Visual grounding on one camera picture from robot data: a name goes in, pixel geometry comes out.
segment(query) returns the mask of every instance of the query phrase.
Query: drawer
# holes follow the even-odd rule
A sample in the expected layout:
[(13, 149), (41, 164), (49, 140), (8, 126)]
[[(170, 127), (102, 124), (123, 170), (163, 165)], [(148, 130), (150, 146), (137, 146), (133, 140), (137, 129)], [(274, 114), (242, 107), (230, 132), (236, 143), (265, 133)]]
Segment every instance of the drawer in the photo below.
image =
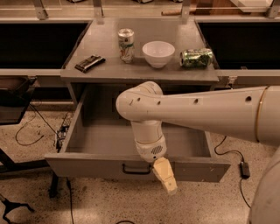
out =
[[(59, 177), (157, 179), (140, 158), (130, 122), (116, 111), (125, 84), (87, 84), (59, 153), (45, 159)], [(177, 180), (219, 182), (230, 163), (213, 157), (208, 132), (163, 123)]]

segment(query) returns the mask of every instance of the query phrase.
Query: speckled floor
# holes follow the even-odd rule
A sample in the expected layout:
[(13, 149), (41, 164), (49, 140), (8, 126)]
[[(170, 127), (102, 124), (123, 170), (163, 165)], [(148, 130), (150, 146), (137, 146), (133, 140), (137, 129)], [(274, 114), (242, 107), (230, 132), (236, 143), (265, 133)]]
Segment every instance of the speckled floor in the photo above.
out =
[[(57, 130), (71, 108), (38, 107), (42, 116)], [(0, 127), (0, 147), (15, 161), (24, 162), (44, 158), (55, 152), (52, 130), (32, 110), (25, 113), (19, 125)], [(21, 146), (44, 137), (32, 146)], [(223, 136), (212, 134), (213, 145)], [(219, 151), (239, 150), (249, 162), (251, 177), (243, 181), (244, 195), (251, 204), (263, 169), (275, 149), (229, 137)], [(74, 223), (115, 224), (129, 220), (136, 224), (173, 223), (246, 223), (249, 208), (240, 193), (240, 157), (227, 154), (223, 158), (231, 167), (220, 183), (178, 182), (175, 196), (166, 195), (157, 181), (131, 181), (100, 178), (70, 178), (73, 196)], [(58, 194), (49, 198), (52, 172), (48, 169), (0, 176), (0, 193), (10, 201), (29, 203), (35, 209), (30, 213), (20, 207), (8, 214), (13, 223), (72, 223), (70, 195), (67, 180), (59, 179)], [(0, 204), (0, 214), (4, 205)]]

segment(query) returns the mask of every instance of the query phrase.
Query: can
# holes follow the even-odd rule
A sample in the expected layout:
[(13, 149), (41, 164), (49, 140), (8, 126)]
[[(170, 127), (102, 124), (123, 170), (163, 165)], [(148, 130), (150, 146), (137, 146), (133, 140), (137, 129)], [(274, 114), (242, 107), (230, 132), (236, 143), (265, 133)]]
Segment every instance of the can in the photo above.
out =
[(125, 63), (132, 62), (134, 58), (134, 32), (125, 28), (118, 32), (120, 58)]
[(213, 52), (209, 48), (190, 49), (180, 53), (182, 67), (207, 67), (213, 61)]

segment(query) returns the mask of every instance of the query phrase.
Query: black handle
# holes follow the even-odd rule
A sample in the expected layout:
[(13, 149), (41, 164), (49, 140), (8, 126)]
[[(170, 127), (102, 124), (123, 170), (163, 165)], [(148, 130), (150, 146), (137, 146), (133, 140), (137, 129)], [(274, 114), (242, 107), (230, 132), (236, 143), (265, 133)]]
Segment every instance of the black handle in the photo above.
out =
[(151, 165), (150, 164), (148, 165), (147, 171), (126, 171), (125, 164), (122, 164), (122, 172), (131, 175), (148, 175), (151, 173)]

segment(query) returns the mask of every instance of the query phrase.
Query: cable connector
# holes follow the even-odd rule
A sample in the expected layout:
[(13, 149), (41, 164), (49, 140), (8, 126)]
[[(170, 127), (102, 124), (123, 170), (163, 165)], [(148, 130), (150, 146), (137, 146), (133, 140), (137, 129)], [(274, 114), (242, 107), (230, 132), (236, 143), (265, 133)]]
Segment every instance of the cable connector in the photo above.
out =
[(243, 179), (248, 179), (250, 177), (249, 163), (241, 162), (240, 168), (241, 168), (241, 177)]

